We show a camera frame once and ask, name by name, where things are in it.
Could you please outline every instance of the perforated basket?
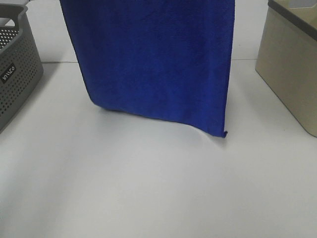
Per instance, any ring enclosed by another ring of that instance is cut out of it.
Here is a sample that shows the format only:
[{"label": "perforated basket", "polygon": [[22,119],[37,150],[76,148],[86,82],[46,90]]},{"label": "perforated basket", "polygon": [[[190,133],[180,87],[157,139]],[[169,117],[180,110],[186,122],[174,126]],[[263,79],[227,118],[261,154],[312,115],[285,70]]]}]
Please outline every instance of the perforated basket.
[{"label": "perforated basket", "polygon": [[0,131],[15,115],[43,75],[27,7],[0,4],[0,17],[14,26],[0,26]]}]

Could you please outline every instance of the blue fabric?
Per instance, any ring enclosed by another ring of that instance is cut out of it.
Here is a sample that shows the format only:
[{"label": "blue fabric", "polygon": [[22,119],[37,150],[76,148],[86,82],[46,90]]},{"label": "blue fabric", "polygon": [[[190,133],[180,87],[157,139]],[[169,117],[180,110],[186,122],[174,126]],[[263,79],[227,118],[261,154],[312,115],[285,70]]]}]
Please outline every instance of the blue fabric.
[{"label": "blue fabric", "polygon": [[60,0],[91,100],[225,137],[234,0]]}]

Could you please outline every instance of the basket label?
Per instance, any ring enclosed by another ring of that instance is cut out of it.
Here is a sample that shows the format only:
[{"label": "basket label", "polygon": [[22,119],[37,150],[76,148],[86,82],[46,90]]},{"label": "basket label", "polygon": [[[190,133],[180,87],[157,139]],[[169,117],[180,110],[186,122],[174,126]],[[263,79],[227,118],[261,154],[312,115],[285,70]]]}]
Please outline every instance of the basket label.
[{"label": "basket label", "polygon": [[16,72],[16,67],[14,63],[10,64],[10,66],[4,71],[4,73],[0,76],[0,79],[3,84],[7,83],[11,76]]}]

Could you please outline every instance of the basket handle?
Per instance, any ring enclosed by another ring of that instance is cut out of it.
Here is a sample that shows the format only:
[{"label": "basket handle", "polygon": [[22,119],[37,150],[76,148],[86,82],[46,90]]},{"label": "basket handle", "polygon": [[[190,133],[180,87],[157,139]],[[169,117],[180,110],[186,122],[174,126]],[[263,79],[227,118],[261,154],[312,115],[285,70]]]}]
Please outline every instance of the basket handle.
[{"label": "basket handle", "polygon": [[14,22],[14,27],[9,27],[18,30],[19,29],[19,16],[23,12],[24,7],[21,5],[12,5],[12,4],[0,4],[0,17],[8,18]]}]

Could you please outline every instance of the microfiber towel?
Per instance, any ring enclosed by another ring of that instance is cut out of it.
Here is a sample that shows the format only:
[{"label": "microfiber towel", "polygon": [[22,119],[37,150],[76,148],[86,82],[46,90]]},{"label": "microfiber towel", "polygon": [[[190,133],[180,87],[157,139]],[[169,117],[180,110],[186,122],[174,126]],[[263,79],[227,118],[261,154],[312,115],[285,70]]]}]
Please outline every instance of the microfiber towel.
[{"label": "microfiber towel", "polygon": [[234,0],[60,0],[91,100],[225,137]]}]

